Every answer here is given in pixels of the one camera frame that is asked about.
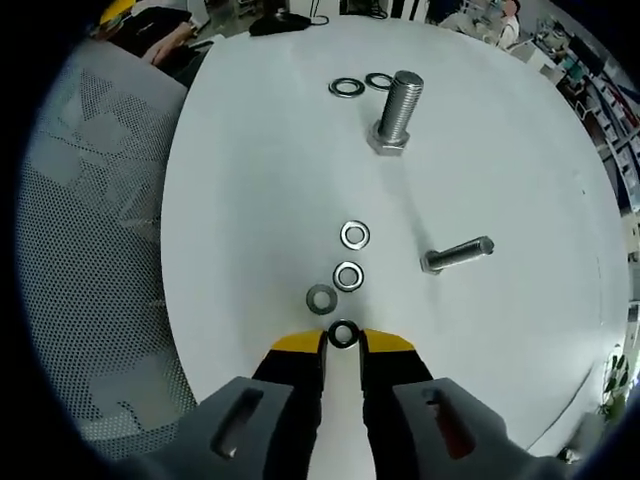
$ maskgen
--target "desk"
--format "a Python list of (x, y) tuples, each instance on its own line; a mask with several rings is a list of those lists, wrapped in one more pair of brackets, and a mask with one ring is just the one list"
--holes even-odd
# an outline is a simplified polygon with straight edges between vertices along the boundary
[[(399, 69), (426, 89), (404, 155), (378, 157), (365, 132), (385, 94), (342, 99), (327, 85)], [(351, 219), (371, 230), (359, 252), (339, 240)], [(494, 240), (492, 256), (421, 271), (425, 251), (479, 235)], [(252, 375), (279, 337), (348, 318), (410, 340), (435, 376), (499, 412), (536, 453), (559, 449), (597, 401), (589, 372), (627, 316), (615, 198), (571, 108), (507, 53), (415, 22), (336, 18), (212, 48), (171, 148), (161, 245), (198, 401)], [(334, 314), (312, 314), (307, 290), (346, 260), (363, 267), (363, 287), (340, 293)], [(328, 352), (310, 478), (373, 478), (357, 356)]]

